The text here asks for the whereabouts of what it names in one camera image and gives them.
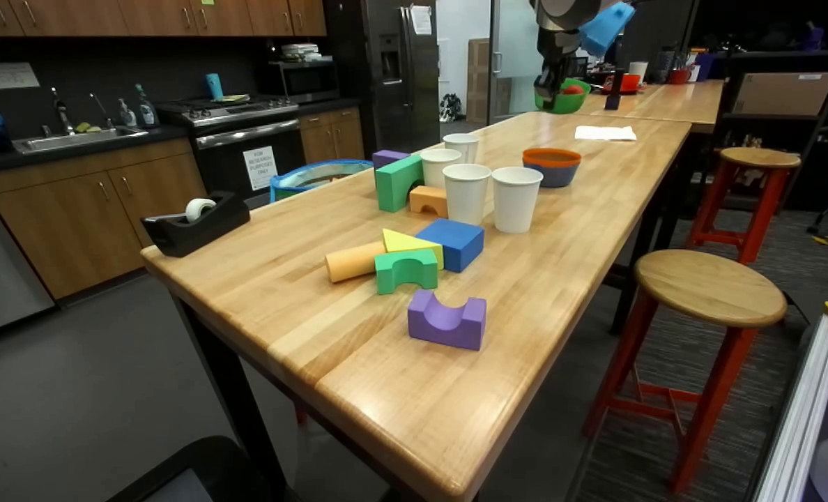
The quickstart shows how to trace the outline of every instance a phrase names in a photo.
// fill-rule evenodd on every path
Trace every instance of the bottle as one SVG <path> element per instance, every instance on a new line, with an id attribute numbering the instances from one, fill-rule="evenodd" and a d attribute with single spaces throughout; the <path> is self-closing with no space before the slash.
<path id="1" fill-rule="evenodd" d="M 159 127 L 156 107 L 153 107 L 152 99 L 145 95 L 142 84 L 135 84 L 135 88 L 136 88 L 139 127 L 145 127 L 145 128 L 156 128 L 156 127 Z"/>
<path id="2" fill-rule="evenodd" d="M 125 99 L 118 99 L 118 116 L 124 117 L 124 127 L 136 128 L 136 116 L 135 116 L 135 110 L 125 104 Z"/>

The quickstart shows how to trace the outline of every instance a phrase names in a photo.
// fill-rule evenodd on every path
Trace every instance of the green block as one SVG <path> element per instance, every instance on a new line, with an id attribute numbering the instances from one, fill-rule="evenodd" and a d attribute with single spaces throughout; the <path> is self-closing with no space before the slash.
<path id="1" fill-rule="evenodd" d="M 437 287 L 437 256 L 432 252 L 394 252 L 376 256 L 379 297 L 390 297 L 401 286 L 419 286 L 425 291 Z"/>
<path id="2" fill-rule="evenodd" d="M 410 190 L 425 181 L 422 156 L 404 156 L 376 171 L 376 195 L 383 213 L 400 213 L 410 201 Z"/>

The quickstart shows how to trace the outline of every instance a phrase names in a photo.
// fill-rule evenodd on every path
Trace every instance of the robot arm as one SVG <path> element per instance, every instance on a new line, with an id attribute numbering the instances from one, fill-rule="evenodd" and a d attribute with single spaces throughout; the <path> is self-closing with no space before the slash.
<path id="1" fill-rule="evenodd" d="M 635 10 L 620 0 L 531 0 L 539 19 L 539 50 L 543 56 L 535 93 L 542 110 L 553 110 L 563 78 L 574 74 L 578 47 L 606 56 Z"/>

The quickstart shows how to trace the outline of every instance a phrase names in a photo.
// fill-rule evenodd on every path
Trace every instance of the paper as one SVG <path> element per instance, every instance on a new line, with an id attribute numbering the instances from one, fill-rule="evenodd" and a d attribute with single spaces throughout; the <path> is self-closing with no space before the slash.
<path id="1" fill-rule="evenodd" d="M 0 61 L 0 89 L 36 89 L 40 78 L 29 61 Z"/>
<path id="2" fill-rule="evenodd" d="M 273 149 L 265 146 L 265 149 L 242 152 L 242 163 L 255 194 L 270 187 L 270 178 L 277 177 Z"/>
<path id="3" fill-rule="evenodd" d="M 429 7 L 410 7 L 414 35 L 429 36 L 432 35 L 432 10 Z"/>
<path id="4" fill-rule="evenodd" d="M 635 132 L 630 127 L 578 127 L 574 139 L 585 142 L 635 142 Z"/>

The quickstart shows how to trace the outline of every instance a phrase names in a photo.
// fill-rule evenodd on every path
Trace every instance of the wooden stool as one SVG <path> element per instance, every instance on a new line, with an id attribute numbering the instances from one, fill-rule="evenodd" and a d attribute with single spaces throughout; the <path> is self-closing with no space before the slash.
<path id="1" fill-rule="evenodd" d="M 686 249 L 645 254 L 635 262 L 635 283 L 640 298 L 606 383 L 591 404 L 585 432 L 594 435 L 608 410 L 673 422 L 680 438 L 673 492 L 683 492 L 700 467 L 729 392 L 733 388 L 754 344 L 765 328 L 773 328 L 785 319 L 786 301 L 785 293 L 754 269 Z M 726 344 L 719 347 L 702 393 L 640 383 L 635 358 L 659 304 L 726 328 Z M 621 393 L 630 375 L 635 396 Z M 698 404 L 691 428 L 686 428 L 680 420 L 680 403 Z"/>
<path id="2" fill-rule="evenodd" d="M 719 171 L 715 177 L 711 190 L 700 201 L 700 209 L 686 244 L 691 249 L 711 240 L 730 244 L 739 249 L 739 262 L 754 262 L 765 244 L 768 227 L 785 201 L 786 181 L 798 169 L 800 169 L 798 155 L 769 152 L 769 149 L 723 149 Z M 759 206 L 754 209 L 747 233 L 719 233 L 715 229 L 718 213 L 741 171 L 762 171 L 768 178 L 759 195 Z"/>

